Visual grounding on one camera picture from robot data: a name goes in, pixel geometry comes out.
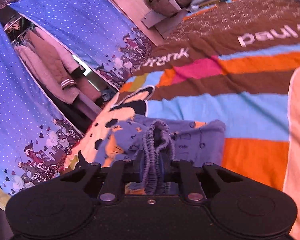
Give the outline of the pink hanging quilted jacket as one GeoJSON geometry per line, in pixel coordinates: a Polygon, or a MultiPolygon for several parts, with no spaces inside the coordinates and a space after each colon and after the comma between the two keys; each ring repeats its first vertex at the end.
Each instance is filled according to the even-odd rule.
{"type": "Polygon", "coordinates": [[[71,105],[82,94],[93,102],[101,97],[72,53],[42,29],[27,31],[25,44],[15,46],[15,51],[32,75],[62,102],[71,105]]]}

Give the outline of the blue dotted wardrobe curtain left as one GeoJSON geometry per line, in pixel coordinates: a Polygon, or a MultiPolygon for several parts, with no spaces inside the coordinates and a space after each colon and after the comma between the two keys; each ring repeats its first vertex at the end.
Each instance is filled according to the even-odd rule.
{"type": "Polygon", "coordinates": [[[0,189],[53,179],[82,138],[19,59],[0,23],[0,189]]]}

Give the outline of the grey bedside cabinet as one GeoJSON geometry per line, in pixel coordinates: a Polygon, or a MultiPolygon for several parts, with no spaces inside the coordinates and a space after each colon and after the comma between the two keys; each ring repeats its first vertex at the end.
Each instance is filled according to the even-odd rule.
{"type": "Polygon", "coordinates": [[[177,9],[177,13],[173,16],[165,17],[164,15],[151,10],[141,19],[141,22],[147,29],[154,27],[163,38],[168,37],[173,29],[180,24],[187,15],[187,10],[185,8],[181,9],[175,0],[168,1],[173,5],[174,9],[177,9]]]}

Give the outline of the blue printed children's pants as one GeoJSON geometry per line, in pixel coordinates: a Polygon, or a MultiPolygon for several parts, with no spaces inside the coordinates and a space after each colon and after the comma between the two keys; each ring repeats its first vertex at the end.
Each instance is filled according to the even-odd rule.
{"type": "Polygon", "coordinates": [[[132,183],[134,190],[146,194],[169,194],[175,186],[163,181],[160,161],[168,159],[189,161],[194,167],[203,163],[221,164],[226,125],[220,120],[198,122],[186,120],[154,119],[143,115],[125,121],[111,120],[104,140],[96,143],[94,159],[103,167],[115,161],[143,157],[140,183],[132,183]]]}

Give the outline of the blue dotted wardrobe curtain right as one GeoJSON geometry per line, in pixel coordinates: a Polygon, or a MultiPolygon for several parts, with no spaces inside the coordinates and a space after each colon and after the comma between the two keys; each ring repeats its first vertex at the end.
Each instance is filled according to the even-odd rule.
{"type": "Polygon", "coordinates": [[[47,31],[116,90],[140,68],[153,47],[108,0],[20,0],[11,7],[47,31]]]}

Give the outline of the colourful paul frank bedspread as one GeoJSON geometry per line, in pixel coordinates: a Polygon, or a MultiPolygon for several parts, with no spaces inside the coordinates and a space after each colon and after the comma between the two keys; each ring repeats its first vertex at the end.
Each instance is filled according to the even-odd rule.
{"type": "Polygon", "coordinates": [[[235,0],[187,16],[104,107],[67,157],[100,161],[114,121],[225,123],[222,166],[293,198],[300,239],[300,2],[235,0]]]}

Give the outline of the blue dotted wardrobe curtain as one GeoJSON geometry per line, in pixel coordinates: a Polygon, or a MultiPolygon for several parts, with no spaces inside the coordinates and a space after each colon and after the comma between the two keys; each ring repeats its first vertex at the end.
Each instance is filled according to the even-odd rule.
{"type": "Polygon", "coordinates": [[[11,7],[47,31],[116,90],[140,68],[153,47],[108,0],[20,0],[11,7]]]}
{"type": "Polygon", "coordinates": [[[0,189],[53,179],[82,138],[19,59],[0,23],[0,189]]]}

